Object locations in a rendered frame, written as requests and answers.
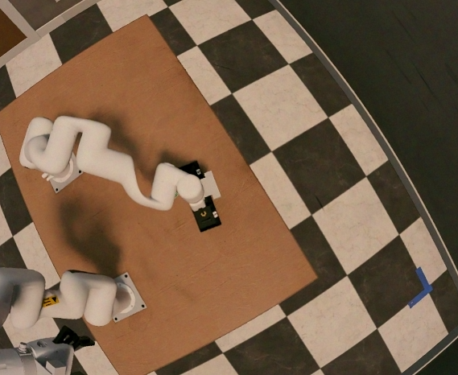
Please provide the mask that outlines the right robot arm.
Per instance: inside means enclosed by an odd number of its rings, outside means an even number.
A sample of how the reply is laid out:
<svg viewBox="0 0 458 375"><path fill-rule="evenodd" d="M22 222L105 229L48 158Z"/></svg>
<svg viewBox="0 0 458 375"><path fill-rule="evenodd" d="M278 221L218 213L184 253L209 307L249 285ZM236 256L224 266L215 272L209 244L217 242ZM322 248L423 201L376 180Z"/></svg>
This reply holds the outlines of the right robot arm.
<svg viewBox="0 0 458 375"><path fill-rule="evenodd" d="M43 317L79 319L83 314L90 324L103 326L119 312L131 311L136 301L126 284L79 270L66 270L57 291L45 286L44 276L36 270L0 267L0 330L9 311L18 329L31 328ZM41 365L24 342L17 348L0 349L0 375L65 375L65 370L59 360Z"/></svg>

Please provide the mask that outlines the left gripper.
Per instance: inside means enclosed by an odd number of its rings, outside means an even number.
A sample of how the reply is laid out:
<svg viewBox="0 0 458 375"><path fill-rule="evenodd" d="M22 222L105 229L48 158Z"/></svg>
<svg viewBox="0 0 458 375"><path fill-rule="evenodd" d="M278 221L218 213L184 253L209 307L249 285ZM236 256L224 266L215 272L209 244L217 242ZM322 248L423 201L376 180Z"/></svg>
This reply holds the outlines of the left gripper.
<svg viewBox="0 0 458 375"><path fill-rule="evenodd" d="M189 203L190 204L190 203ZM192 210L195 212L197 211L198 209L200 210L200 213L203 213L203 209L205 207L205 202L204 202L204 198L198 202L198 203L195 203L195 204L190 204Z"/></svg>

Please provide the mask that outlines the black three-compartment bin rack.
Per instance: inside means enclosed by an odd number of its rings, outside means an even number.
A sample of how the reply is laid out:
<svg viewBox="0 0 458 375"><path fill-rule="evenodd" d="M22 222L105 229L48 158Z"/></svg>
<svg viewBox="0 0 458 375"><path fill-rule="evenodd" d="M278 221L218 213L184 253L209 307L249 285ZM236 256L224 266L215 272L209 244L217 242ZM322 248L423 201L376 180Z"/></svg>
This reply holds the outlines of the black three-compartment bin rack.
<svg viewBox="0 0 458 375"><path fill-rule="evenodd" d="M194 165L193 165L194 164ZM193 163L189 163L185 166L179 167L180 170L186 171L189 174L197 176L199 179L203 179L203 175L200 169L200 166L197 161ZM205 216L202 216L199 209L195 212L193 212L193 215L196 219L196 223L199 227L200 232L207 231L208 229L214 228L218 225L222 225L221 220L218 216L217 210L215 208L215 205L212 201L211 196L205 197L205 207L203 208L203 211L206 213ZM211 218L212 221L208 221L202 224L202 221ZM215 218L215 219L214 219ZM203 231L204 230L204 231ZM201 233L202 233L201 232Z"/></svg>

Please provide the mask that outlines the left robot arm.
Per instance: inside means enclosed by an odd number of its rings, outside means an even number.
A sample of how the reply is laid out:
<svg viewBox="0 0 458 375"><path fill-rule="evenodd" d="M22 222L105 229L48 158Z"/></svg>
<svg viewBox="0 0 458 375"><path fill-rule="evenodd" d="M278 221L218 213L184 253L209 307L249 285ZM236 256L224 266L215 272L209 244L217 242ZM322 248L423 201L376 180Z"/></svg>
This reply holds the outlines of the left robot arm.
<svg viewBox="0 0 458 375"><path fill-rule="evenodd" d="M43 178L50 173L47 181L67 181L74 171L71 156L79 132L83 134L76 154L77 167L91 175L120 183L138 204L167 211L173 205L176 188L190 204L210 195L214 200L221 198L212 171L199 179L170 163L157 166L150 198L144 196L138 188L132 157L108 148L110 127L84 118L60 116L55 122L45 117L33 118L20 151L20 163L26 168L44 172Z"/></svg>

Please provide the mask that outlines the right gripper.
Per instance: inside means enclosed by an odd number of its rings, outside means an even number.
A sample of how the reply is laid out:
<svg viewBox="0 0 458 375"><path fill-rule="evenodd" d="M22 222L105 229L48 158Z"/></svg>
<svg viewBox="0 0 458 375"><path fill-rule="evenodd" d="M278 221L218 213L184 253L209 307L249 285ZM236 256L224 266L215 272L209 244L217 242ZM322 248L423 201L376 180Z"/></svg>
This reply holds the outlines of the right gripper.
<svg viewBox="0 0 458 375"><path fill-rule="evenodd" d="M65 339L67 335L69 337ZM74 343L70 344L72 341ZM59 360L66 366L65 375L84 375L80 371L71 373L74 350L78 346L94 345L95 342L90 340L88 336L78 336L72 329L64 325L55 337L28 342L27 350L44 367L46 367L47 361Z"/></svg>

